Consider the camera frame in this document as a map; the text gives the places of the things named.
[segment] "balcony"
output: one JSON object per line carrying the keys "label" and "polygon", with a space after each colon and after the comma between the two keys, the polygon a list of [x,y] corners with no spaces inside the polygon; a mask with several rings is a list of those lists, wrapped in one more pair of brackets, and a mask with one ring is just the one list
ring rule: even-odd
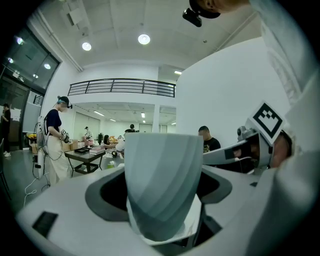
{"label": "balcony", "polygon": [[176,85],[174,83],[135,78],[97,79],[70,84],[68,96],[95,93],[135,93],[175,98]]}

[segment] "round ceiling light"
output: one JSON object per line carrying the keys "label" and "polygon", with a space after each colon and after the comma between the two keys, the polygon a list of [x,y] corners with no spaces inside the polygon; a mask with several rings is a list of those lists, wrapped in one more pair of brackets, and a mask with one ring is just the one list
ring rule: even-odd
{"label": "round ceiling light", "polygon": [[147,35],[147,34],[141,34],[139,37],[138,37],[138,41],[140,44],[142,45],[147,45],[150,43],[150,37]]}
{"label": "round ceiling light", "polygon": [[91,50],[91,44],[88,42],[84,42],[82,44],[82,49],[84,49],[85,51],[90,51]]}
{"label": "round ceiling light", "polygon": [[50,66],[48,63],[44,64],[44,67],[45,67],[47,70],[51,69],[51,66]]}
{"label": "round ceiling light", "polygon": [[19,45],[22,45],[23,42],[24,42],[24,40],[23,40],[21,37],[18,37],[18,38],[16,39],[16,42],[17,42]]}

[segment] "cup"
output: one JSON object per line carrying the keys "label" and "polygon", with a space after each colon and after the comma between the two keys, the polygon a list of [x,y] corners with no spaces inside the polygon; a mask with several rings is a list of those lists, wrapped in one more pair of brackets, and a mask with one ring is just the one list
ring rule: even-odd
{"label": "cup", "polygon": [[200,136],[128,133],[125,136],[128,201],[140,233],[153,241],[172,238],[181,228],[198,187]]}

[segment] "gray floor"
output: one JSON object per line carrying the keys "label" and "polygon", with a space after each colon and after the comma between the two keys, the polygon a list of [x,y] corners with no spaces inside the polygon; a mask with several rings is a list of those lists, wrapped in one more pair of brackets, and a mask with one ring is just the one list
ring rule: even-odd
{"label": "gray floor", "polygon": [[[19,150],[11,152],[11,156],[4,158],[4,175],[10,189],[11,209],[14,214],[17,214],[24,206],[25,200],[25,188],[32,183],[35,179],[32,174],[32,153],[29,150]],[[99,164],[99,159],[93,161],[94,164]],[[73,166],[79,165],[79,161],[71,160]],[[103,158],[101,163],[102,169],[107,168],[107,159]],[[38,169],[34,169],[34,173],[37,176]],[[82,174],[74,172],[73,177],[81,176]],[[42,191],[45,191],[47,187],[47,180],[45,177],[42,177],[40,180],[36,180],[31,186],[26,190],[27,193],[31,193],[33,190],[37,190],[35,194],[30,194],[26,197],[25,205],[35,199],[41,194]]]}

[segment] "ceiling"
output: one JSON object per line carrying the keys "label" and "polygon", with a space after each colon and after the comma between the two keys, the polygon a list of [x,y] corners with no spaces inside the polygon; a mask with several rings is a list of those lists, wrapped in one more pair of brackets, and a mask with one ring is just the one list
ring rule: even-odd
{"label": "ceiling", "polygon": [[[185,69],[223,49],[257,19],[251,7],[245,6],[213,20],[203,18],[202,27],[197,28],[182,18],[188,7],[189,0],[48,0],[40,9],[82,67],[144,60]],[[245,40],[259,36],[251,30]],[[140,34],[149,35],[150,43],[139,44]],[[84,42],[92,45],[90,51],[82,49]]]}
{"label": "ceiling", "polygon": [[[127,102],[100,102],[100,103],[79,103],[76,106],[83,111],[93,113],[97,111],[104,115],[106,121],[109,119],[117,122],[152,124],[154,122],[155,106],[152,104],[127,103]],[[160,107],[159,124],[171,125],[176,121],[176,109],[173,107]]]}

